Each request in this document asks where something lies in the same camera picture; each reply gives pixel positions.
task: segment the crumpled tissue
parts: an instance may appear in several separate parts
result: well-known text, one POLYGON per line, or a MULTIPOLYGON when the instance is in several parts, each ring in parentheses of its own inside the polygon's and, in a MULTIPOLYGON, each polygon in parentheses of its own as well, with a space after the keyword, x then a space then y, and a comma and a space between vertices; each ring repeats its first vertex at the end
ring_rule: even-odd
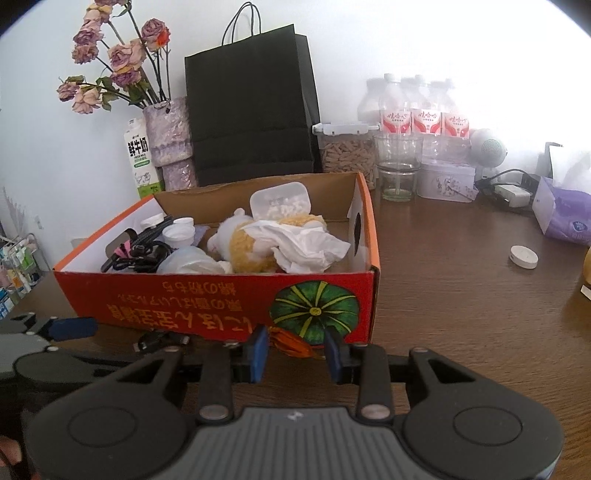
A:
POLYGON ((287 273, 322 273, 342 260, 351 246, 317 222, 311 226, 293 226, 259 220, 242 229, 255 240, 253 252, 259 255, 272 252, 277 264, 287 273))

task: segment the leaf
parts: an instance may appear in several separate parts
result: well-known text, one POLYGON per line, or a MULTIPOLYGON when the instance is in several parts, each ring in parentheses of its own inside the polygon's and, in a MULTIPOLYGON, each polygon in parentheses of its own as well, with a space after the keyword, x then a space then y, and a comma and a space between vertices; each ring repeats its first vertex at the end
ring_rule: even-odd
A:
POLYGON ((118 88, 113 87, 113 80, 111 80, 111 77, 103 77, 103 85, 107 87, 107 90, 114 90, 115 92, 119 91, 118 88))
POLYGON ((77 85, 80 85, 81 83, 84 83, 86 81, 84 75, 78 75, 76 77, 68 77, 66 78, 67 82, 74 82, 77 85))
POLYGON ((108 91, 103 93, 103 102, 112 102, 113 100, 117 100, 119 98, 114 93, 109 93, 108 91))
POLYGON ((129 85, 129 104, 139 105, 143 100, 142 90, 137 85, 129 85))
POLYGON ((145 80, 145 79, 140 80, 138 82, 138 85, 140 87, 142 87, 146 92, 149 90, 153 90, 152 85, 150 84, 150 82, 148 80, 145 80))

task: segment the bottle cap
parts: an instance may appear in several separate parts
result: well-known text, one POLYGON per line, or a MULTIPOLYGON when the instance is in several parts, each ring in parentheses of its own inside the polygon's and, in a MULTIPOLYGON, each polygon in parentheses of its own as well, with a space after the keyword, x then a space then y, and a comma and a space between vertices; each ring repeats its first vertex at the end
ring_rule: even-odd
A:
POLYGON ((533 250, 521 245, 511 247, 509 258, 515 265, 522 268, 533 269, 538 266, 538 255, 533 250))

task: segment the black bag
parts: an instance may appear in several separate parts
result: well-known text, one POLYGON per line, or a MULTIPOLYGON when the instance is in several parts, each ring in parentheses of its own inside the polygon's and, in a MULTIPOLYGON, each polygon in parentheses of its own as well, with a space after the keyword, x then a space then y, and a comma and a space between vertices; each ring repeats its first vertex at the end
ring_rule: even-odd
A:
POLYGON ((185 70, 201 186, 322 170, 308 40, 293 25, 187 57, 185 70))

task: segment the snack jar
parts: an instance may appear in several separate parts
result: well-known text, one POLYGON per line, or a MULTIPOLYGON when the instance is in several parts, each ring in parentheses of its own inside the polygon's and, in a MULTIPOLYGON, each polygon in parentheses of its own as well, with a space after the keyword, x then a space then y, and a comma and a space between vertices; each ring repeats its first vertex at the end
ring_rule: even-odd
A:
POLYGON ((370 190, 375 187, 375 147, 373 133, 379 125, 364 123, 316 124, 318 146, 324 172, 358 171, 370 190))

